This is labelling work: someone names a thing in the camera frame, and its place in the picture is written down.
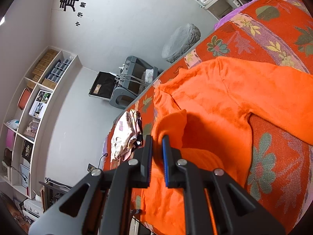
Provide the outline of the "orange fleece sweater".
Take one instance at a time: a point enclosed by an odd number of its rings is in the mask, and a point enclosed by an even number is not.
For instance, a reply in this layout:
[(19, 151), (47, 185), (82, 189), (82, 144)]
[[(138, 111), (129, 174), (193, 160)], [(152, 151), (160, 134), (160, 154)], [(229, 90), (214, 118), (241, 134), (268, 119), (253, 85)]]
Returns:
[(165, 135), (199, 168), (222, 168), (290, 232), (312, 194), (312, 75), (289, 66), (218, 57), (154, 90), (150, 187), (142, 222), (185, 234), (183, 192), (165, 186)]

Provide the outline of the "pile of light folded clothes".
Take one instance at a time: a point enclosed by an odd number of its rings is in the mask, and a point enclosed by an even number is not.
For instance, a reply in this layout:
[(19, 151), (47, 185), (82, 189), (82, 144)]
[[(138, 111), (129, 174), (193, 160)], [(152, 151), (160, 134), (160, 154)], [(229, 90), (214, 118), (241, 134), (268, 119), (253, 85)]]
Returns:
[(142, 145), (141, 114), (131, 109), (122, 114), (116, 123), (111, 139), (110, 159), (126, 161), (132, 151)]

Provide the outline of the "grey therapy machine cart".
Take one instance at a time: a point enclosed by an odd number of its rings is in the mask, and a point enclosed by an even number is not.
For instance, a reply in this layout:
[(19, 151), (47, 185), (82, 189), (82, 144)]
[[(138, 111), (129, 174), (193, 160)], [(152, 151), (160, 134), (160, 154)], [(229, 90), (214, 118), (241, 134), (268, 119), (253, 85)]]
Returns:
[(159, 69), (143, 59), (128, 56), (115, 76), (115, 86), (109, 104), (125, 109), (160, 75)]

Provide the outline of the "grey round cushion stool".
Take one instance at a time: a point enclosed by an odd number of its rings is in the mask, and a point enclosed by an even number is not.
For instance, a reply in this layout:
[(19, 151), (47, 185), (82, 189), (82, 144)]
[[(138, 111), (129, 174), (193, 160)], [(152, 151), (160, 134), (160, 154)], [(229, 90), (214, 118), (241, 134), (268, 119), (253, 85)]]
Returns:
[(163, 46), (161, 56), (165, 61), (172, 64), (187, 53), (200, 38), (201, 32), (194, 24), (181, 25)]

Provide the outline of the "white wall shelf unit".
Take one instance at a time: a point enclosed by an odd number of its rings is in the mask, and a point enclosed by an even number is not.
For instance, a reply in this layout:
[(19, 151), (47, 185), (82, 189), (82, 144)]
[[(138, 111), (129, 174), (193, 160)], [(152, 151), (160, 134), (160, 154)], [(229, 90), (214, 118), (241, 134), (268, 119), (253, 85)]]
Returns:
[(12, 96), (1, 127), (1, 179), (34, 199), (39, 193), (39, 156), (45, 131), (78, 56), (48, 46), (31, 64)]

